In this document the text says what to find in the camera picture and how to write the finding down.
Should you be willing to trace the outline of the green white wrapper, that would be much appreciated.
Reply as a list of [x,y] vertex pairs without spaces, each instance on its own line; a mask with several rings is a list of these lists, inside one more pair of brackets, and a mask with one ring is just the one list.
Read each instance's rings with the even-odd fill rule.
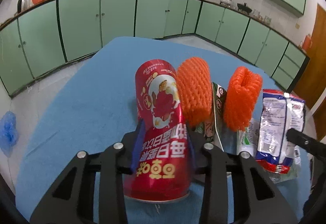
[[237,132],[237,155],[248,152],[255,158],[259,139],[259,122],[251,119],[244,131]]

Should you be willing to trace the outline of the wooden door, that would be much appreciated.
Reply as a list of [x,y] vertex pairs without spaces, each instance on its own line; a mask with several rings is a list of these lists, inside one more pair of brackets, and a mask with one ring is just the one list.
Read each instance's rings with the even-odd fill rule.
[[307,50],[310,60],[294,87],[294,92],[306,101],[309,109],[325,90],[325,9],[319,4],[311,39],[312,45]]

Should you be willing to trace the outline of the orange thermos flask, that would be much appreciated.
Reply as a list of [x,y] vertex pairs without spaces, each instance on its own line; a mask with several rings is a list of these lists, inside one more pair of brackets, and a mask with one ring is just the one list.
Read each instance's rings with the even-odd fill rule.
[[308,51],[312,46],[312,38],[311,38],[311,35],[308,34],[305,36],[304,38],[304,41],[303,41],[303,44],[302,44],[302,49],[304,51]]

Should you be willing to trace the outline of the silver foil snack bag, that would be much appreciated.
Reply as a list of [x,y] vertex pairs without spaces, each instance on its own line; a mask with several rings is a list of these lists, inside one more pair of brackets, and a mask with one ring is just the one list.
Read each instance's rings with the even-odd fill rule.
[[305,100],[275,89],[264,89],[256,161],[268,172],[287,174],[294,161],[289,129],[304,129]]

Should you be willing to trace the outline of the orange foam net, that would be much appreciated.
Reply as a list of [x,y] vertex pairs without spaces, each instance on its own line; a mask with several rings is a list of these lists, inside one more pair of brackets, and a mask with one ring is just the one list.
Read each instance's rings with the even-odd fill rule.
[[182,114],[189,127],[207,121],[213,111],[213,92],[207,62],[200,57],[183,61],[176,72]]
[[262,77],[244,66],[231,76],[224,105],[223,121],[236,132],[249,126],[255,104],[262,89]]

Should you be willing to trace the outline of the blue table cloth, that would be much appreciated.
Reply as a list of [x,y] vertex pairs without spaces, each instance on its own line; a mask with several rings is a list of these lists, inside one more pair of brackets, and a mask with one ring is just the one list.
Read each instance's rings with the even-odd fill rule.
[[[53,181],[78,151],[104,151],[134,131],[137,122],[135,73],[146,61],[161,59],[175,69],[187,58],[201,57],[213,82],[225,89],[239,66],[263,77],[264,89],[278,89],[263,70],[236,57],[168,41],[115,38],[78,70],[54,98],[29,141],[16,184],[15,203],[29,220]],[[300,220],[311,189],[307,152],[300,148],[301,169],[296,179],[277,187]],[[187,198],[146,204],[126,199],[129,223],[198,223],[203,186],[193,183]]]

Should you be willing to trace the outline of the red drink can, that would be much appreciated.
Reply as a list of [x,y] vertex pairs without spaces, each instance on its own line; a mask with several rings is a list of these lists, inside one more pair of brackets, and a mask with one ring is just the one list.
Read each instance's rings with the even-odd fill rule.
[[192,168],[176,71],[169,62],[149,60],[135,74],[135,90],[146,133],[135,172],[124,180],[124,194],[145,202],[183,198]]

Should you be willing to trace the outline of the blue plastic bag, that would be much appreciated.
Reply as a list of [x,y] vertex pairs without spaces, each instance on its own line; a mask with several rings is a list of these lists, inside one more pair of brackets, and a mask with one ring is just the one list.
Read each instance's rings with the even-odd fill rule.
[[0,130],[0,145],[1,150],[6,157],[10,157],[13,147],[16,145],[19,138],[18,131],[16,129],[16,115],[7,111],[1,118],[1,130]]

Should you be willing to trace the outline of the green lower kitchen cabinets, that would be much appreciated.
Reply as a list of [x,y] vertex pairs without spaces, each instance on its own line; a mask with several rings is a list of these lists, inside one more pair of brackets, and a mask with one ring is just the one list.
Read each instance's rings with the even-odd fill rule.
[[14,96],[114,38],[196,35],[292,91],[309,57],[253,17],[205,0],[44,0],[1,25],[1,82]]

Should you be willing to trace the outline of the black wok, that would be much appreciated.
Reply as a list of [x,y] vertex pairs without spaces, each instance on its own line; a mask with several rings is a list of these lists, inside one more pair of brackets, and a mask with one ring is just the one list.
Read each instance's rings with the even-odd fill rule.
[[252,9],[247,6],[247,3],[244,4],[237,3],[237,8],[238,11],[246,13],[247,15],[250,15],[250,13],[252,12]]

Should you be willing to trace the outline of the steel electric kettle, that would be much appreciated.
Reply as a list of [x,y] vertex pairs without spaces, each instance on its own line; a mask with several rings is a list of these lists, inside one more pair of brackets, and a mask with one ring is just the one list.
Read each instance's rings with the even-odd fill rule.
[[17,13],[21,13],[28,9],[28,2],[27,0],[18,0],[17,2]]

